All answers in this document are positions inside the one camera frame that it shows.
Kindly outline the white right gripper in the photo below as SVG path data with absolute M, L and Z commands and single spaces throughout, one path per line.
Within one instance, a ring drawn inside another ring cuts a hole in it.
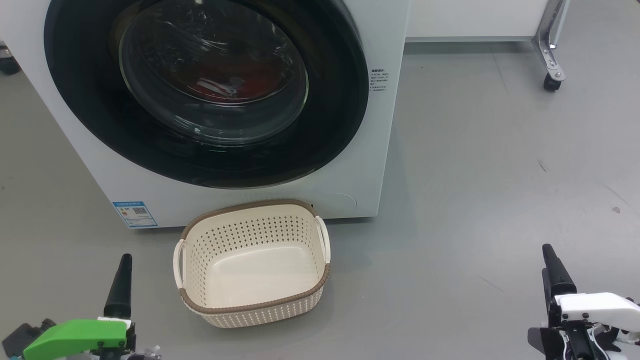
M 528 329 L 528 344 L 547 360 L 627 360 L 620 345 L 639 345 L 639 305 L 612 292 L 577 293 L 551 244 L 542 257 L 548 318 Z

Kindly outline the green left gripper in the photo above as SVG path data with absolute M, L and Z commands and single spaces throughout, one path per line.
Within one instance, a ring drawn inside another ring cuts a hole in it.
M 103 316 L 72 319 L 48 328 L 26 346 L 24 360 L 159 360 L 159 347 L 136 351 L 131 318 L 133 256 L 125 253 L 110 286 Z

